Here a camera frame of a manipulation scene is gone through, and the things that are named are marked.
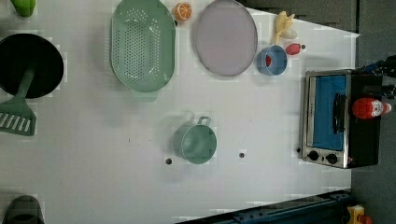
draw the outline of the oven window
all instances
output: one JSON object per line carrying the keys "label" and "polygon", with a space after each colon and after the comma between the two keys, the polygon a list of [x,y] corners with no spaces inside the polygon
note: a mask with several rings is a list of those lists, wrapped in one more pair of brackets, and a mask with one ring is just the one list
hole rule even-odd
{"label": "oven window", "polygon": [[336,93],[346,94],[347,77],[345,75],[316,77],[315,86],[312,147],[342,151],[344,149],[344,134],[333,131],[332,108]]}

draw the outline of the small bowl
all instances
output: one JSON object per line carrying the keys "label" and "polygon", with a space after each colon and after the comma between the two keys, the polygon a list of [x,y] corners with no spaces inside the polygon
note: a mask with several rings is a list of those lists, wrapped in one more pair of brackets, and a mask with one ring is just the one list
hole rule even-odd
{"label": "small bowl", "polygon": [[[271,58],[269,66],[267,66],[265,61],[266,56]],[[265,75],[278,76],[286,70],[287,66],[288,55],[286,51],[278,45],[263,49],[257,56],[257,68]]]}

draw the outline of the green plastic basket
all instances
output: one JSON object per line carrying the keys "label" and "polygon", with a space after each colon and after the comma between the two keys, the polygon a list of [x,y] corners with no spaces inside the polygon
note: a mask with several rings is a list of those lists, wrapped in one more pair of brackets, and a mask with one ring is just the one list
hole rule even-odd
{"label": "green plastic basket", "polygon": [[112,18],[111,64],[128,88],[154,92],[175,70],[175,23],[159,0],[123,0]]}

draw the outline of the orange fruit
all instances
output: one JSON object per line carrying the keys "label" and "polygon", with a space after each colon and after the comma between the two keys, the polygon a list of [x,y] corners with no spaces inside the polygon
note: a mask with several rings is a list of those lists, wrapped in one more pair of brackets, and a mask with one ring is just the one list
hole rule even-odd
{"label": "orange fruit", "polygon": [[174,12],[175,17],[178,21],[186,21],[190,18],[192,14],[192,8],[190,4],[186,2],[179,3],[175,6]]}

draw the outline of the gray floor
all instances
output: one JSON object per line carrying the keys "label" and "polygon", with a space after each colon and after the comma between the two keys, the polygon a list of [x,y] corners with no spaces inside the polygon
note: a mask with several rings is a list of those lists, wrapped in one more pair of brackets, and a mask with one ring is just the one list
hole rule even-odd
{"label": "gray floor", "polygon": [[[358,41],[358,66],[385,60],[396,54],[395,0],[238,0],[246,7],[273,13],[286,10],[298,19],[321,23],[361,34]],[[356,15],[359,15],[359,27]],[[396,83],[384,78],[385,84]],[[396,213],[396,104],[393,113],[382,118],[379,164],[352,171],[351,192],[366,207],[375,223],[395,223]]]}

